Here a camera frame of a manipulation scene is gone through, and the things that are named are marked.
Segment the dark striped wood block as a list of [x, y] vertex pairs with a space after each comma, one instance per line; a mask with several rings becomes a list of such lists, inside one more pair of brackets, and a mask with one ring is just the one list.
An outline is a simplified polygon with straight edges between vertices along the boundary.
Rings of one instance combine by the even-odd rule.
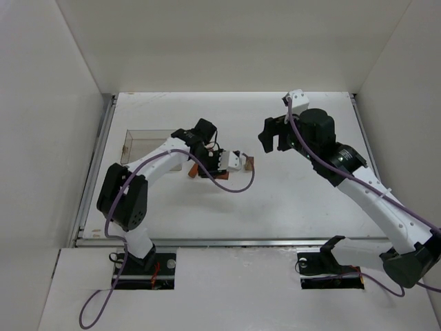
[[253, 157], [245, 157], [244, 171], [252, 172], [253, 169], [254, 169], [254, 158]]

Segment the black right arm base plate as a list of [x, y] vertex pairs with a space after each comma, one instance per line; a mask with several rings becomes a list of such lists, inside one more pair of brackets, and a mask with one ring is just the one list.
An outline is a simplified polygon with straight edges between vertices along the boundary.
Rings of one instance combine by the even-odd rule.
[[295, 270], [303, 290], [364, 290], [360, 268], [327, 263], [320, 252], [298, 252]]

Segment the red-brown long rectangular block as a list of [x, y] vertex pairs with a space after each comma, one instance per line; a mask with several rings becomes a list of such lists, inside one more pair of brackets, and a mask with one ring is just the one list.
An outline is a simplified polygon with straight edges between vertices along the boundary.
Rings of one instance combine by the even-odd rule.
[[228, 180], [229, 179], [229, 173], [223, 173], [223, 174], [213, 174], [213, 179], [215, 180]]

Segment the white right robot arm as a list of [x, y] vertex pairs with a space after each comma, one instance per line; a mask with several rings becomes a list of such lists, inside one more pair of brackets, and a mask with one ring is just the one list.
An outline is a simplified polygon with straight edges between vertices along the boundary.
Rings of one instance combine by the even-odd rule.
[[335, 122], [324, 110], [307, 109], [292, 120], [265, 119], [258, 135], [266, 153], [293, 149], [308, 159], [322, 178], [351, 198], [384, 232], [388, 243], [367, 243], [336, 235], [317, 252], [298, 254], [305, 276], [345, 274], [355, 266], [385, 272], [412, 288], [440, 260], [440, 232], [402, 210], [351, 146], [337, 142]]

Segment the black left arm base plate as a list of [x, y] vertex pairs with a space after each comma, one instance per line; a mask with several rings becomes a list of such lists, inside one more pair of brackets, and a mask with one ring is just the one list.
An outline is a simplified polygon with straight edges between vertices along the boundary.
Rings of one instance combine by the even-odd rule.
[[153, 264], [145, 268], [132, 258], [116, 282], [116, 290], [173, 290], [175, 286], [176, 252], [157, 252]]

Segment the red-brown wooden cylinder block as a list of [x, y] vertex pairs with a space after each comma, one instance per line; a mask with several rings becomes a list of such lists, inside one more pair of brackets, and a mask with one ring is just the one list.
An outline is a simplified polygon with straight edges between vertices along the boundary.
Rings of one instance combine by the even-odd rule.
[[195, 179], [198, 176], [198, 164], [195, 163], [191, 169], [189, 170], [189, 172], [187, 173], [187, 175], [192, 178]]

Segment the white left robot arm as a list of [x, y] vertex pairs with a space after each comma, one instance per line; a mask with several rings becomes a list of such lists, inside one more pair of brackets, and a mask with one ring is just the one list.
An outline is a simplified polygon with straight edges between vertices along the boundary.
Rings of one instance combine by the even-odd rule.
[[96, 207], [106, 218], [105, 235], [115, 224], [123, 235], [115, 235], [127, 247], [128, 258], [144, 270], [154, 264], [156, 247], [147, 233], [148, 192], [164, 174], [195, 157], [201, 164], [203, 178], [225, 174], [220, 167], [223, 149], [211, 151], [207, 145], [217, 134], [217, 127], [199, 119], [194, 128], [178, 129], [153, 152], [128, 165], [112, 164], [106, 172]]

